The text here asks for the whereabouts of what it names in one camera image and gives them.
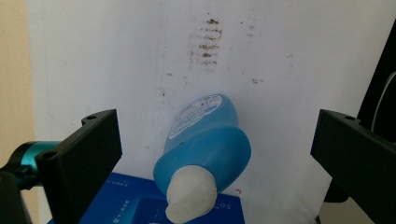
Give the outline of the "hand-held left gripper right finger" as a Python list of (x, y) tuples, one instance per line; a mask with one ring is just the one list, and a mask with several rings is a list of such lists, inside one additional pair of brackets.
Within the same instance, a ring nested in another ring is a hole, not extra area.
[(322, 109), (311, 155), (375, 224), (396, 224), (396, 145)]

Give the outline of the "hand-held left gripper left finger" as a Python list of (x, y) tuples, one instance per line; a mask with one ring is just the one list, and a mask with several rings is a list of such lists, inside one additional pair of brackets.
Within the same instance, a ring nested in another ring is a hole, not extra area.
[(35, 156), (55, 224), (78, 224), (122, 155), (117, 111), (98, 112)]

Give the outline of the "blue cardboard box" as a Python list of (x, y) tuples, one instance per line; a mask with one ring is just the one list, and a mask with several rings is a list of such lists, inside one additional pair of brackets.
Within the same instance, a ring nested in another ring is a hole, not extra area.
[[(78, 224), (174, 224), (152, 180), (112, 173)], [(220, 194), (214, 208), (185, 224), (245, 224), (240, 199)]]

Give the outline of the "blue bottle with white cap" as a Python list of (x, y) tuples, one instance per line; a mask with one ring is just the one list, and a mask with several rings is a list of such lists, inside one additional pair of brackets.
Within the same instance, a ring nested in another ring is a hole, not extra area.
[(166, 217), (185, 224), (209, 213), (218, 194), (243, 173), (250, 156), (248, 137), (228, 97), (211, 94), (187, 105), (153, 170), (166, 197)]

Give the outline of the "dark stand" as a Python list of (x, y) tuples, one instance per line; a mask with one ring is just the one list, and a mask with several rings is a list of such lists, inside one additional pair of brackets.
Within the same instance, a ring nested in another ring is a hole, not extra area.
[(364, 95), (358, 119), (371, 132), (396, 144), (396, 19)]

